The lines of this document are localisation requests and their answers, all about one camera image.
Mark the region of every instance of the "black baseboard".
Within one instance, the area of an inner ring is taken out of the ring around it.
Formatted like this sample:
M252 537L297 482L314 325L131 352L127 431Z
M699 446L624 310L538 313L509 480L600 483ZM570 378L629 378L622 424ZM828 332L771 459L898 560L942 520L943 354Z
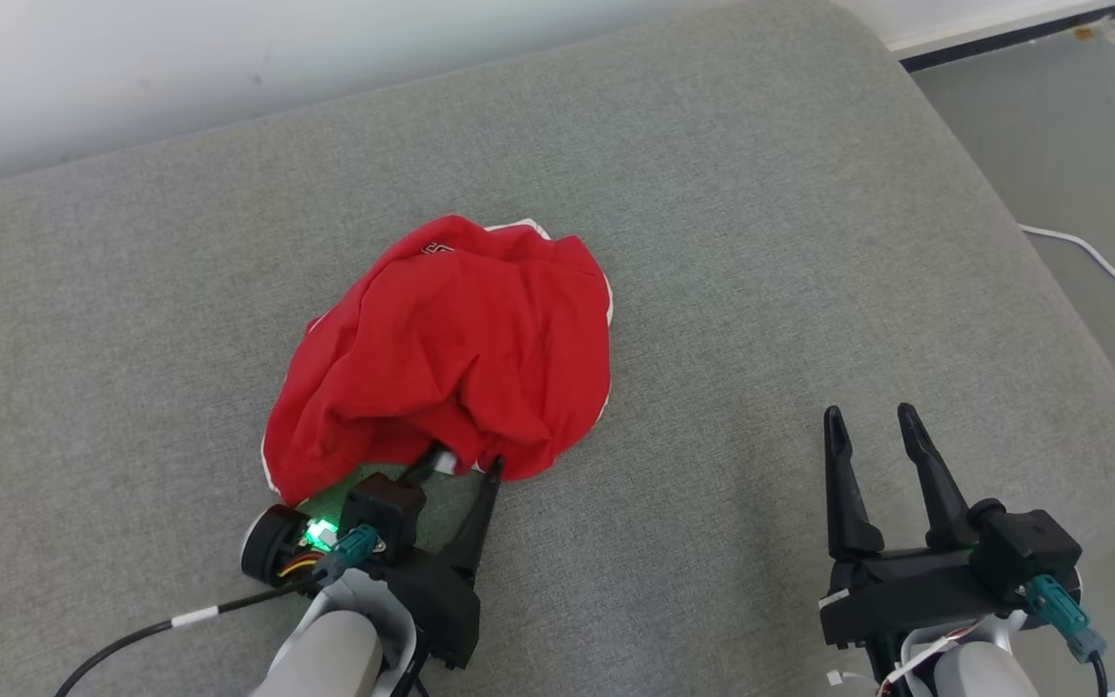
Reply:
M988 51L996 51L996 49L1009 48L1009 46L1024 43L1027 42L1027 40L1035 40L1039 39L1039 37L1059 33L1061 31L1069 30L1069 28L1084 26L1084 23L1094 22L1102 18L1115 18L1115 4L1111 8L1103 8L1102 10L1093 12L1075 14L1072 18L1054 19L1050 22L1041 23L1041 26L1019 28L1017 31L988 36L987 39L972 40L972 42L959 46L950 46L950 48L942 48L941 51L902 58L901 62L902 67L905 68L906 71L912 71L913 74L915 70L923 70L924 68L939 66L942 65L942 62L957 61L960 58L978 56L979 54L987 54Z

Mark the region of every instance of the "green light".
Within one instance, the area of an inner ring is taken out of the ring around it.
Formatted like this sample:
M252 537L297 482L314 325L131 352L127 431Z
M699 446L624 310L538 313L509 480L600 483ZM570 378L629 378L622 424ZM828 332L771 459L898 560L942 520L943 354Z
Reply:
M304 530L304 539L314 550L328 552L338 540L338 525L324 519L314 520L309 523L309 529Z

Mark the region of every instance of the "white wall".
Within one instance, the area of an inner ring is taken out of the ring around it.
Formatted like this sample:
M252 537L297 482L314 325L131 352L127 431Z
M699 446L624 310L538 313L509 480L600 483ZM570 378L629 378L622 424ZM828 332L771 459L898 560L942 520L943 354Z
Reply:
M0 0L0 177L730 1ZM837 1L903 52L1112 2Z

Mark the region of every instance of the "yellow wire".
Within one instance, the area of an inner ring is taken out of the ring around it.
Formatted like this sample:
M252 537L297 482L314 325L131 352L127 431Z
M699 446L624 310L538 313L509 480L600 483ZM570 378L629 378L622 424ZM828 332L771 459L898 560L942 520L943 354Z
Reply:
M297 563L293 563L287 567L287 569L283 569L282 572L279 572L278 578L283 578L283 575L295 572L297 569L303 569L304 567L314 567L314 565L318 565L318 561L316 560L297 561Z

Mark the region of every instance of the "white cord on floor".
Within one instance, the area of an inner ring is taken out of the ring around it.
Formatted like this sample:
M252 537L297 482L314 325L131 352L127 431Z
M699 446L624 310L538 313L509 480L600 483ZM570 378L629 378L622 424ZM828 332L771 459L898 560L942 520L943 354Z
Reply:
M1098 265L1104 267L1104 270L1112 274L1112 278L1115 278L1115 268L1112 268L1112 264L1107 263L1107 260L1099 252L1097 252L1094 246L1089 245L1085 239L1075 238L1075 235L1066 234L1065 232L1044 230L1041 226L1031 226L1028 224L1019 224L1018 226L1019 229L1022 229L1022 232L1038 234L1041 235L1041 238L1065 239L1066 242L1075 243L1076 245L1083 248L1083 250L1087 251L1087 253L1092 255L1093 260L1098 261Z

